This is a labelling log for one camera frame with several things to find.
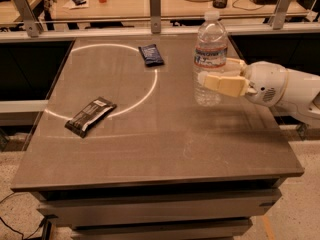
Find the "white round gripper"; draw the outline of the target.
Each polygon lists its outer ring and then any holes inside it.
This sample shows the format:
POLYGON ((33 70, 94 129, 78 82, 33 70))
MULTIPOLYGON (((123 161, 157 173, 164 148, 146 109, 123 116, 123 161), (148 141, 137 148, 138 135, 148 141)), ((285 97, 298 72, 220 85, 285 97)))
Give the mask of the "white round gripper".
POLYGON ((275 105, 284 94, 288 70, 279 64, 260 61, 247 66, 242 59, 228 58, 226 68, 228 71, 243 71, 246 68, 244 77, 201 72, 197 77, 198 83, 226 96, 245 95, 250 102, 266 107, 275 105))

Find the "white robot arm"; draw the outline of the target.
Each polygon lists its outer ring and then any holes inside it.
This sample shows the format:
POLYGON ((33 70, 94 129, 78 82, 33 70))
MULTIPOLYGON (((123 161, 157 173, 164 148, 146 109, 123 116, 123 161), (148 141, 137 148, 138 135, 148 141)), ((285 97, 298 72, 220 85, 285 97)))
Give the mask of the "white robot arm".
POLYGON ((305 124, 320 125, 320 77, 258 61, 247 65, 228 58, 224 72, 202 71, 197 82, 206 90, 231 97, 244 96, 254 104, 274 107, 305 124))

